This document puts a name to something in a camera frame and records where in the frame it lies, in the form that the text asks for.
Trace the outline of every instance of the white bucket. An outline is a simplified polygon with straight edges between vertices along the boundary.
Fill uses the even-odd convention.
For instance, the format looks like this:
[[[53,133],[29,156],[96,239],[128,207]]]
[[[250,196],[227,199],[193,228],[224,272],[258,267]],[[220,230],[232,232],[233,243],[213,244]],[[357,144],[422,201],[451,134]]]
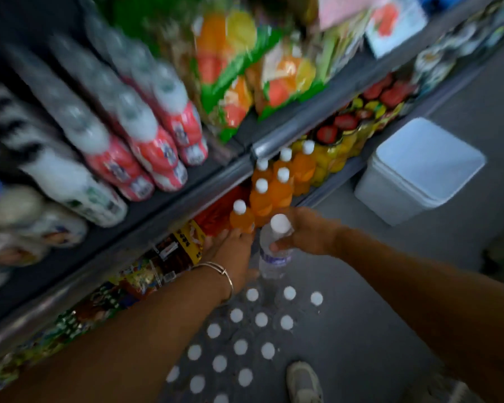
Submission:
[[[355,196],[394,226],[449,201],[485,162],[474,147],[416,118],[377,147]]]

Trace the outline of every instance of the person's right hand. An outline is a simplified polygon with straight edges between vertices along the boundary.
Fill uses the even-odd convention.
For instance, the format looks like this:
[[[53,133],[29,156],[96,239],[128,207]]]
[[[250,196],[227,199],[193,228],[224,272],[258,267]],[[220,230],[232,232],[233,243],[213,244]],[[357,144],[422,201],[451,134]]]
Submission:
[[[293,234],[271,244],[271,251],[298,248],[312,255],[331,255],[339,222],[325,219],[315,210],[305,207],[286,208],[283,213],[291,222]]]

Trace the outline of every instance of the water bottle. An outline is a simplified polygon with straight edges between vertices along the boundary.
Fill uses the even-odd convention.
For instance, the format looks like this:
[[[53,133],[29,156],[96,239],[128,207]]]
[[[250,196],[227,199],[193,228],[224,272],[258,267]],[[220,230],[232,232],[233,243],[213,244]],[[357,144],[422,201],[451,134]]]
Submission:
[[[279,279],[285,274],[286,266],[291,261],[293,249],[271,251],[269,246],[282,237],[293,233],[293,228],[286,215],[277,214],[265,225],[260,234],[260,273],[266,279]]]

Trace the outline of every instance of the hand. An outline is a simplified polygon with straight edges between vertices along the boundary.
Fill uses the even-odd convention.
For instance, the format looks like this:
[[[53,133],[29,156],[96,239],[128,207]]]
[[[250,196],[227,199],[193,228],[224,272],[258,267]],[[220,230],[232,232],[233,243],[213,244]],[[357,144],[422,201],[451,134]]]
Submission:
[[[257,269],[248,268],[253,241],[252,235],[242,233],[240,229],[223,230],[217,237],[207,236],[205,238],[201,262],[213,262],[225,268],[232,279],[234,294],[237,294],[245,284],[260,275]],[[225,294],[222,299],[226,300],[232,289],[226,277],[221,276],[221,280],[224,281],[223,292]]]
[[[286,208],[279,213],[288,217],[294,232],[272,243],[272,251],[298,248],[312,255],[333,254],[340,223],[325,219],[315,210],[305,207]]]

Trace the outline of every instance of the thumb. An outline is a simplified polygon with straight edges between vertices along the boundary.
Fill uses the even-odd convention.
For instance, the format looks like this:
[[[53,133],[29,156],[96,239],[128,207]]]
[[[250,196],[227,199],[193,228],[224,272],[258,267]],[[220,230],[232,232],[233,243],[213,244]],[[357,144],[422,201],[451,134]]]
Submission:
[[[258,269],[248,269],[244,282],[250,283],[255,281],[260,276],[260,271]]]
[[[293,246],[293,235],[282,237],[280,240],[271,243],[269,246],[269,249],[271,251],[281,251],[281,250],[287,250],[291,249]]]

